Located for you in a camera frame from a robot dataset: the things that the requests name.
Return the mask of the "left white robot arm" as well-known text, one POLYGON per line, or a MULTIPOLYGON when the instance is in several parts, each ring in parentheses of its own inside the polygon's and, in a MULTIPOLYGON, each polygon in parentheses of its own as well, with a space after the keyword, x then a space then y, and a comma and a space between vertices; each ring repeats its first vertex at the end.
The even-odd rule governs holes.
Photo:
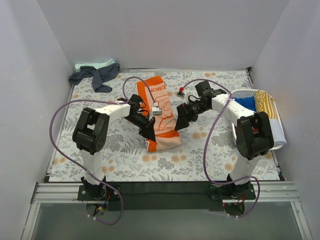
POLYGON ((79 149, 86 174, 81 178, 85 191, 95 200, 106 196, 105 174, 102 169, 101 150, 107 141, 109 125, 122 118, 139 128, 138 134, 145 139, 155 141, 155 117, 149 113, 143 115, 143 99, 133 94, 129 100, 119 98, 115 104, 82 110, 72 140, 79 149))

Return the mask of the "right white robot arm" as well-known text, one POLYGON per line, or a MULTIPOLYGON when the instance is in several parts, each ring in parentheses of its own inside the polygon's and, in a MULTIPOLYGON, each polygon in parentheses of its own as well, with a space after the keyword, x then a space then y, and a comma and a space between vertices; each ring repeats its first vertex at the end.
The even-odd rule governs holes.
POLYGON ((184 103, 176 108, 175 131, 189 127, 200 114, 210 110, 218 112, 219 117, 224 116, 236 127, 236 163, 226 182, 212 181, 212 184, 221 195, 237 199, 249 190, 258 161, 274 147, 268 114, 245 108, 232 99, 232 93, 226 87, 220 85, 218 89, 213 89, 208 79, 196 79, 195 83, 198 96, 194 100, 184 93, 184 87, 180 87, 176 94, 184 98, 184 103))

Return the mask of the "orange peach printed towel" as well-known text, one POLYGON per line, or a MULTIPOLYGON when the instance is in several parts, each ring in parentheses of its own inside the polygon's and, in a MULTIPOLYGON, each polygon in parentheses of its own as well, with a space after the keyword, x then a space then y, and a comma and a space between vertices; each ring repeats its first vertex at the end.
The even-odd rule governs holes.
POLYGON ((175 130, 176 119, 174 117, 167 87, 160 76, 154 76, 136 83, 137 94, 143 99, 146 107, 151 112, 156 101, 161 108, 161 115, 155 116, 154 133, 155 141, 146 140, 146 148, 149 153, 172 149, 181 145, 180 134, 175 130))

